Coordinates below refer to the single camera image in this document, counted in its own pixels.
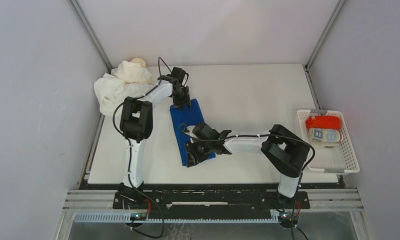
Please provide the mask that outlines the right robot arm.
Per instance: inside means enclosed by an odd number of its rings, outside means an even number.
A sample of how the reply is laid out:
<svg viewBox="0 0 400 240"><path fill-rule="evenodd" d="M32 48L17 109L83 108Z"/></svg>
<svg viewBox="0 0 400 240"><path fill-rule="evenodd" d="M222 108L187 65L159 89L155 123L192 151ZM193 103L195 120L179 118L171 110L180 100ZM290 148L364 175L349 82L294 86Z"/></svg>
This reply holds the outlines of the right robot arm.
<svg viewBox="0 0 400 240"><path fill-rule="evenodd" d="M316 155L311 144L280 124L257 134L234 134L232 130L218 132L204 122L197 125L182 123L179 130L189 138L185 144L189 166L205 161L211 154L264 155L280 173L277 203L283 208L296 203L303 172Z"/></svg>

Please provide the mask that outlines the blue towel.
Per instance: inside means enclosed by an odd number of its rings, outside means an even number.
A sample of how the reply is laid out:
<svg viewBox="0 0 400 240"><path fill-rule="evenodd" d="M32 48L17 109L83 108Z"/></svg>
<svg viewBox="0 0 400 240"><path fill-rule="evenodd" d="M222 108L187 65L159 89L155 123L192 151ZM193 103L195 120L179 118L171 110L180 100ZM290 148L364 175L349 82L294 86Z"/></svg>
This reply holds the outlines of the blue towel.
<svg viewBox="0 0 400 240"><path fill-rule="evenodd" d="M203 162L202 159L195 160L194 156L186 148L187 143L192 144L194 142L191 137L197 138L192 133L194 127L204 122L198 100L192 99L190 106L184 106L183 109L178 109L171 105L169 111L182 165L189 168Z"/></svg>

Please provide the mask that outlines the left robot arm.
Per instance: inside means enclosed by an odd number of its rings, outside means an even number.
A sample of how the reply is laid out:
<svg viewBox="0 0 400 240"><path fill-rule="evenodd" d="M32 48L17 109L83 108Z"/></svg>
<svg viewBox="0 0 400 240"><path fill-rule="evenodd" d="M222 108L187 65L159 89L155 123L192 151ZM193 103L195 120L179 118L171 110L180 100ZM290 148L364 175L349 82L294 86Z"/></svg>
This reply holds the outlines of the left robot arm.
<svg viewBox="0 0 400 240"><path fill-rule="evenodd" d="M125 202L137 209L144 203L142 163L147 139L153 132L154 108L166 98L172 98L176 108L191 106L189 88L183 80L160 76L156 85L140 96L127 96L114 110L112 123L125 139L126 158L122 185L128 191Z"/></svg>

